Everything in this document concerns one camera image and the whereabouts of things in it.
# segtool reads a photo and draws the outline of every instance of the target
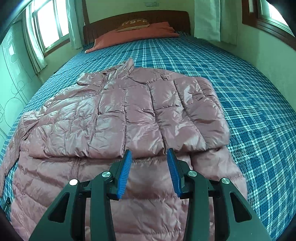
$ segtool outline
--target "metal bolt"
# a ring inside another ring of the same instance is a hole
[[[230,183],[230,180],[228,179],[228,178],[222,178],[222,182],[224,183],[224,184],[229,184]]]
[[[196,177],[197,176],[197,172],[196,171],[189,171],[188,175],[191,177]]]
[[[103,172],[102,173],[103,177],[110,177],[111,176],[111,172]]]
[[[71,186],[75,186],[77,183],[78,183],[78,180],[77,179],[72,179],[72,180],[69,181],[69,184]]]

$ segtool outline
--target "plaid fabric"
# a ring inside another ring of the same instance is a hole
[[[228,148],[247,180],[248,201],[276,240],[296,212],[296,113],[266,77],[232,54],[190,36],[140,40],[89,54],[82,51],[39,89],[24,111],[39,109],[74,84],[80,73],[100,71],[128,58],[135,66],[202,76],[213,84],[231,130]],[[1,206],[8,196],[13,199],[16,168],[17,164],[6,178]]]

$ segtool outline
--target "electrical outlet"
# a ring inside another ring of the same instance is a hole
[[[146,7],[159,7],[159,2],[144,2]]]

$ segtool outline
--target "wooden headboard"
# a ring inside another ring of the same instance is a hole
[[[144,18],[149,23],[169,22],[176,31],[190,34],[189,15],[185,11],[149,10],[124,13],[105,18],[83,27],[84,43],[93,43],[101,35],[118,28],[123,22],[136,18]]]

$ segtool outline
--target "pink puffer jacket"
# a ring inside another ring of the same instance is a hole
[[[13,227],[27,241],[47,207],[69,180],[93,179],[131,150],[126,192],[111,209],[117,241],[183,240],[188,200],[174,193],[165,153],[206,178],[228,177],[247,197],[246,181],[226,145],[229,129],[205,78],[135,68],[133,60],[94,74],[21,118],[0,167],[19,158],[13,180]],[[214,239],[213,204],[210,233]],[[86,236],[89,237],[89,202]]]

